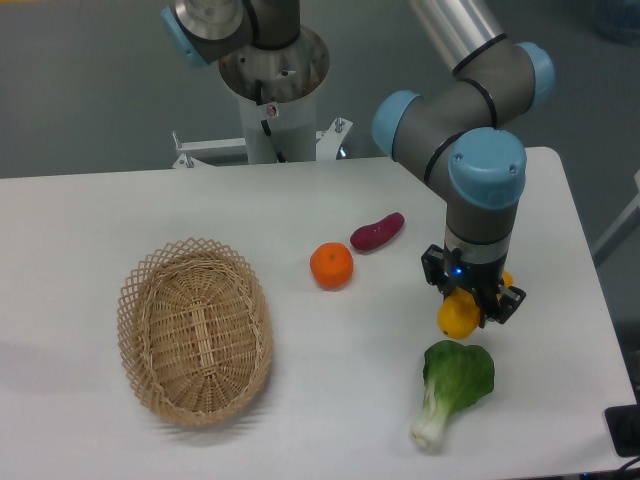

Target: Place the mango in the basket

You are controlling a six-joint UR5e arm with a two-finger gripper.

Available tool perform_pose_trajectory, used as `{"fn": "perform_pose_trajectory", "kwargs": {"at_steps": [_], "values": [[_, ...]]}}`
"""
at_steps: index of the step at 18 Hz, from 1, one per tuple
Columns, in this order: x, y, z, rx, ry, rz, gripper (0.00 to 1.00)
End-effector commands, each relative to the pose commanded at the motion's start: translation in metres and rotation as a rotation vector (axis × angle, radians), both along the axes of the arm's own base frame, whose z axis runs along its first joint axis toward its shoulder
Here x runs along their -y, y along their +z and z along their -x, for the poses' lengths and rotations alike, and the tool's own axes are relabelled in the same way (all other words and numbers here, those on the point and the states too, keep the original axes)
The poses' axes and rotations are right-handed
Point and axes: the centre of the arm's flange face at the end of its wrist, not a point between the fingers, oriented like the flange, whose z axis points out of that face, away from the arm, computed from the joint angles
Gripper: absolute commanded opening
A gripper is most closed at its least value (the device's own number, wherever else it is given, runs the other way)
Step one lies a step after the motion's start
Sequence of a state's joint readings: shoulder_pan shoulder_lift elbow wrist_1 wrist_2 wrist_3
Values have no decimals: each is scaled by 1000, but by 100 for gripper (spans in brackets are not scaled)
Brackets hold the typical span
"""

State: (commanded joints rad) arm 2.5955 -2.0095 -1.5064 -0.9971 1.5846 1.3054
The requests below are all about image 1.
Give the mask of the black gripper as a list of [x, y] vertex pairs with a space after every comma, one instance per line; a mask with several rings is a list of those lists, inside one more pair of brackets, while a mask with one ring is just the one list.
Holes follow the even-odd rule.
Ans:
[[467, 262], [458, 251], [442, 249], [435, 244], [421, 256], [426, 282], [436, 287], [444, 299], [455, 287], [477, 293], [480, 328], [488, 322], [505, 324], [526, 298], [524, 290], [502, 285], [505, 263], [506, 255], [488, 263]]

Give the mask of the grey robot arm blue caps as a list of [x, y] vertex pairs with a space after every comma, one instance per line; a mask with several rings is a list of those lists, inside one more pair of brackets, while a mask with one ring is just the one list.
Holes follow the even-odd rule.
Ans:
[[[411, 7], [455, 84], [433, 101], [390, 95], [372, 137], [445, 202], [444, 242], [421, 258], [427, 282], [447, 298], [467, 292], [481, 322], [504, 323], [525, 299], [503, 272], [527, 162], [504, 125], [549, 96], [554, 66], [537, 45], [511, 42], [482, 1]], [[239, 100], [251, 163], [317, 158], [310, 100], [329, 58], [298, 2], [173, 1], [161, 17], [186, 60], [216, 64]]]

